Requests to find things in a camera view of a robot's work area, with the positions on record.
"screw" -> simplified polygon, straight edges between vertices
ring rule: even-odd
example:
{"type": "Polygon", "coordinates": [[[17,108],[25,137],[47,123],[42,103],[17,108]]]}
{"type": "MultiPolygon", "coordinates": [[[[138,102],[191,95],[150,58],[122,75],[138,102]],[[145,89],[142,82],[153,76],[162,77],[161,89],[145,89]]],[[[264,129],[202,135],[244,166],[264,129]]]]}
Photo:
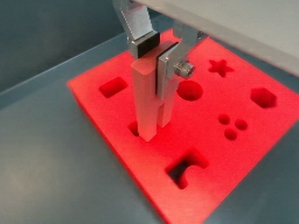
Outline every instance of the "screw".
{"type": "Polygon", "coordinates": [[[195,66],[190,63],[187,59],[182,59],[181,62],[174,66],[174,72],[189,80],[193,76],[195,66]]]}

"red foam block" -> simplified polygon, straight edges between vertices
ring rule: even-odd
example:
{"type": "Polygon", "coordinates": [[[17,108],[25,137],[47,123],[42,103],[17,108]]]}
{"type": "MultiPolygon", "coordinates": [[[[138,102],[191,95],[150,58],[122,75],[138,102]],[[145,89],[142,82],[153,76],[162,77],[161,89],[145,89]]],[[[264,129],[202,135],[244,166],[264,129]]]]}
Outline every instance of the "red foam block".
{"type": "MultiPolygon", "coordinates": [[[[177,41],[171,32],[163,41],[177,41]]],[[[173,120],[138,136],[129,52],[70,81],[90,120],[163,220],[203,223],[298,121],[299,96],[207,39],[195,75],[175,96],[173,120]]]]}

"circular hole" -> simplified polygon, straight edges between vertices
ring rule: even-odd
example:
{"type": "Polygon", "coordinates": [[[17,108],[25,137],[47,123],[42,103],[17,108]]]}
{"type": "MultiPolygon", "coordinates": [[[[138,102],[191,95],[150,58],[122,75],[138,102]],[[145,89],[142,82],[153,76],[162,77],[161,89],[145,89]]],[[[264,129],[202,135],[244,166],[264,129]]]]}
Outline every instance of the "circular hole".
{"type": "Polygon", "coordinates": [[[237,120],[236,125],[240,130],[246,130],[249,128],[249,123],[242,119],[237,120]]]}
{"type": "Polygon", "coordinates": [[[238,132],[234,129],[226,129],[225,136],[230,141],[234,141],[238,139],[238,132]]]}
{"type": "Polygon", "coordinates": [[[230,124],[230,117],[228,115],[219,115],[219,122],[225,125],[230,124]]]}
{"type": "Polygon", "coordinates": [[[202,85],[193,80],[185,80],[181,82],[177,93],[186,101],[195,102],[202,98],[202,85]]]}

